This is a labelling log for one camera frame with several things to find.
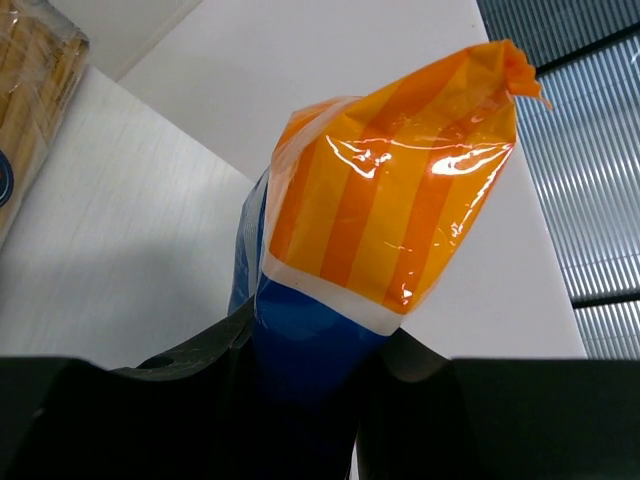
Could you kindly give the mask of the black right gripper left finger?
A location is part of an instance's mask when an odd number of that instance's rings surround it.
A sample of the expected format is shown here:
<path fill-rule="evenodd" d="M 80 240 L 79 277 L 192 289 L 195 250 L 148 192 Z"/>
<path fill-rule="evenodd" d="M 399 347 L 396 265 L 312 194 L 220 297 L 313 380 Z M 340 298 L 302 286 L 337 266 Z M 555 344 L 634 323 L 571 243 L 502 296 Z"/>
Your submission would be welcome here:
<path fill-rule="evenodd" d="M 5 479 L 242 479 L 240 351 L 253 306 L 139 366 L 1 360 Z"/>

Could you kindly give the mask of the blue orange pasta bag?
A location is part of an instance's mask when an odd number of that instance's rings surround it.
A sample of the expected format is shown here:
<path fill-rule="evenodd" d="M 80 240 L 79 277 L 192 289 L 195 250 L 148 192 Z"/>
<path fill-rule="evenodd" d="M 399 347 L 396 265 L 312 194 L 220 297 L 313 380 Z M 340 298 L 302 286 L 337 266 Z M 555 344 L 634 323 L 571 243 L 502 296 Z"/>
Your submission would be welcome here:
<path fill-rule="evenodd" d="M 427 297 L 541 98 L 509 40 L 294 112 L 238 225 L 228 309 L 252 310 L 250 479 L 344 479 L 354 374 Z"/>

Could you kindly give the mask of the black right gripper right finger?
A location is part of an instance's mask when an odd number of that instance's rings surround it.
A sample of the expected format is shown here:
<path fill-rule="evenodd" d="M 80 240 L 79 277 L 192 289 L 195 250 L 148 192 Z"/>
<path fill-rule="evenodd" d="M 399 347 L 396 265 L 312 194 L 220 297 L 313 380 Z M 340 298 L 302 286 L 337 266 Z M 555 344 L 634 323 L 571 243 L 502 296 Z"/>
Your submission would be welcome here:
<path fill-rule="evenodd" d="M 396 332 L 364 371 L 363 479 L 635 479 L 635 360 L 446 359 Z"/>

